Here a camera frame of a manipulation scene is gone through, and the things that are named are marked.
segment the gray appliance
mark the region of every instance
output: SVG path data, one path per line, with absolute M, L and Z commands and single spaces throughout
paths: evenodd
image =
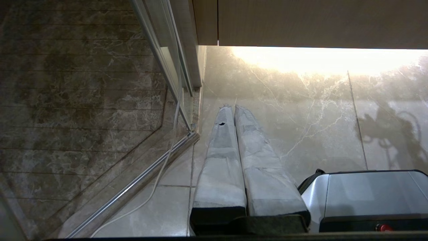
M 299 191 L 310 233 L 428 230 L 428 176 L 421 171 L 322 174 Z

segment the wooden cabinet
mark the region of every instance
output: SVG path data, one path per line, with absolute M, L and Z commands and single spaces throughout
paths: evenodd
M 428 48 L 428 0 L 193 0 L 193 4 L 202 45 L 218 40 L 228 46 Z

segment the red button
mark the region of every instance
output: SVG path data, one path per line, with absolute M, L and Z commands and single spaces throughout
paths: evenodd
M 391 226 L 387 224 L 378 224 L 376 225 L 376 231 L 386 232 L 386 231 L 393 231 L 393 229 L 391 228 Z

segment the white cable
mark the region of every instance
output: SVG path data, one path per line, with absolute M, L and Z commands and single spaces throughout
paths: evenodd
M 181 86 L 181 78 L 180 77 L 178 78 L 178 86 L 179 87 Z M 132 209 L 131 211 L 129 211 L 129 212 L 127 212 L 127 213 L 125 213 L 125 214 L 123 214 L 123 215 L 121 215 L 121 216 L 119 216 L 119 217 L 117 217 L 117 218 L 115 218 L 115 219 L 113 219 L 113 220 L 111 220 L 111 221 L 109 221 L 109 222 L 101 225 L 101 227 L 99 227 L 97 230 L 95 230 L 95 232 L 91 235 L 91 238 L 93 238 L 105 226 L 107 226 L 107 225 L 109 225 L 109 224 L 111 224 L 113 222 L 116 222 L 117 220 L 119 220 L 119 219 L 121 219 L 121 218 L 123 218 L 125 216 L 128 216 L 131 213 L 135 212 L 140 207 L 144 206 L 152 198 L 153 194 L 155 193 L 156 187 L 158 186 L 159 179 L 162 176 L 162 171 L 165 168 L 166 164 L 168 163 L 169 157 L 171 156 L 172 149 L 174 148 L 175 136 L 176 136 L 176 129 L 177 129 L 177 121 L 178 121 L 178 111 L 180 109 L 181 96 L 182 96 L 182 91 L 179 90 L 178 91 L 177 107 L 175 108 L 175 114 L 174 114 L 174 122 L 172 124 L 172 133 L 173 133 L 174 136 L 172 137 L 171 148 L 168 151 L 168 155 L 166 156 L 166 159 L 163 161 L 163 165 L 162 165 L 162 167 L 161 167 L 161 169 L 159 171 L 158 177 L 156 177 L 156 181 L 155 181 L 155 184 L 153 186 L 153 190 L 152 190 L 149 198 L 147 198 L 147 200 L 145 200 L 142 204 L 138 205 L 138 207 Z

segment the beige marble tile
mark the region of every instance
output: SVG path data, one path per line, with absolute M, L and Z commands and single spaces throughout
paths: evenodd
M 326 172 L 366 169 L 358 131 L 350 128 L 357 121 L 346 70 L 281 72 L 247 63 L 233 50 L 208 47 L 201 140 L 195 145 L 192 184 L 223 104 L 239 104 L 255 115 L 284 168 L 298 183 L 317 168 Z
M 379 73 L 349 70 L 359 120 L 352 128 L 361 130 L 369 169 L 428 173 L 428 53 L 414 55 Z
M 112 218 L 145 201 L 151 190 L 152 186 L 144 188 Z M 186 236 L 188 205 L 188 187 L 159 186 L 145 206 L 102 229 L 96 237 Z
M 160 185 L 190 186 L 193 146 L 188 148 L 164 171 Z

